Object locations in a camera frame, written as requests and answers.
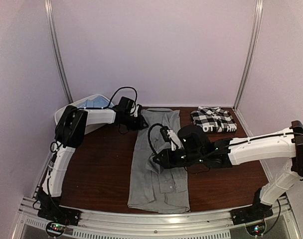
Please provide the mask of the grey long sleeve shirt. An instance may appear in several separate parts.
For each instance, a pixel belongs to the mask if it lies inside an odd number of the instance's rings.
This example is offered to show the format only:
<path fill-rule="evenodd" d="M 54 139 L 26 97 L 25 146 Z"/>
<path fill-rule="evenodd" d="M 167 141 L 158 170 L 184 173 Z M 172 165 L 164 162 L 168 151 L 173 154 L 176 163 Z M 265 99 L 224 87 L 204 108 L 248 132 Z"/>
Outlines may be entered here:
<path fill-rule="evenodd" d="M 137 135 L 131 165 L 127 206 L 132 209 L 162 214 L 185 213 L 190 210 L 188 174 L 184 168 L 163 169 L 152 162 L 153 149 L 170 148 L 163 140 L 160 128 L 151 132 L 140 130 Z"/>

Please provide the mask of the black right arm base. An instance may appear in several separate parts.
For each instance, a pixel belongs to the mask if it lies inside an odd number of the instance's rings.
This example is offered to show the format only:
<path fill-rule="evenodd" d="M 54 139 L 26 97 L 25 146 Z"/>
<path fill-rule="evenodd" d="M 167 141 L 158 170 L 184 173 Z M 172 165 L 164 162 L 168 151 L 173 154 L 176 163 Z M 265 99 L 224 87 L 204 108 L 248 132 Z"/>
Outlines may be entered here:
<path fill-rule="evenodd" d="M 272 206 L 256 203 L 230 211 L 233 225 L 247 224 L 273 215 Z"/>

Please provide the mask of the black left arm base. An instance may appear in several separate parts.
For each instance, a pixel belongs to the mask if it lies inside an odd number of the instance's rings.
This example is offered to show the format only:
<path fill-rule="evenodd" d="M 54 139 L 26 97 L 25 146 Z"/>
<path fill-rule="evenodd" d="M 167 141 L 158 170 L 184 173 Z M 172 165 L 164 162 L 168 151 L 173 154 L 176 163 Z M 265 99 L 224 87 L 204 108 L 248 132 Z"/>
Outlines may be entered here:
<path fill-rule="evenodd" d="M 55 206 L 50 202 L 46 206 L 41 204 L 37 216 L 67 226 L 78 226 L 80 214 L 79 210 Z"/>

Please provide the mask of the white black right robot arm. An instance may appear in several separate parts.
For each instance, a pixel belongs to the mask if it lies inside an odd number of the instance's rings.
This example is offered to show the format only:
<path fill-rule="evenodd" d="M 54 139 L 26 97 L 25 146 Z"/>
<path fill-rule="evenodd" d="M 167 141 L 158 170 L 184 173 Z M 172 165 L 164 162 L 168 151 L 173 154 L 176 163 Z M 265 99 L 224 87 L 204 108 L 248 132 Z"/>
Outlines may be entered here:
<path fill-rule="evenodd" d="M 298 181 L 303 180 L 303 124 L 296 120 L 281 131 L 256 137 L 221 139 L 211 142 L 197 125 L 174 132 L 160 126 L 160 133 L 170 148 L 151 146 L 153 163 L 164 169 L 203 164 L 209 169 L 230 168 L 263 159 L 287 158 L 279 176 L 255 193 L 246 214 L 254 220 L 263 216 L 273 203 Z"/>

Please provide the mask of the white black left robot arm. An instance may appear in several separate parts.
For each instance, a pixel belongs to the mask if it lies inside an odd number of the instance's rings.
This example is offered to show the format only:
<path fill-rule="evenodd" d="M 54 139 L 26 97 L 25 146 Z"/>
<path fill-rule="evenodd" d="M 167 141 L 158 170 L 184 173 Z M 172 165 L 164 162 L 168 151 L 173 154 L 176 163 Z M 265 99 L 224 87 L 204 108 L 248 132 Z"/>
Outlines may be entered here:
<path fill-rule="evenodd" d="M 77 108 L 68 105 L 55 128 L 54 141 L 50 146 L 52 158 L 47 166 L 46 176 L 37 193 L 37 199 L 44 212 L 53 221 L 59 221 L 64 211 L 54 202 L 62 193 L 62 183 L 69 161 L 82 144 L 86 127 L 97 124 L 124 125 L 127 130 L 141 130 L 148 123 L 141 114 L 142 106 L 136 105 L 132 110 L 116 105 L 112 108 Z"/>

